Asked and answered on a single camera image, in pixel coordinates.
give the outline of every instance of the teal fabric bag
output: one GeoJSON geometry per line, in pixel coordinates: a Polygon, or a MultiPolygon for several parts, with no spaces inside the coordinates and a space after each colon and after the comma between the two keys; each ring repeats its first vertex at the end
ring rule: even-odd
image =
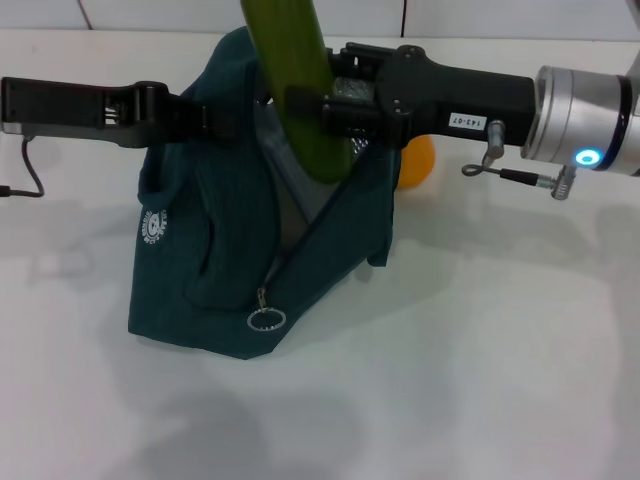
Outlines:
{"type": "Polygon", "coordinates": [[[276,265],[280,206],[256,138],[257,71],[247,30],[228,34],[183,96],[237,113],[238,140],[147,153],[138,193],[133,334],[242,359],[263,355],[361,262],[386,264],[400,154],[373,145],[276,265]]]}

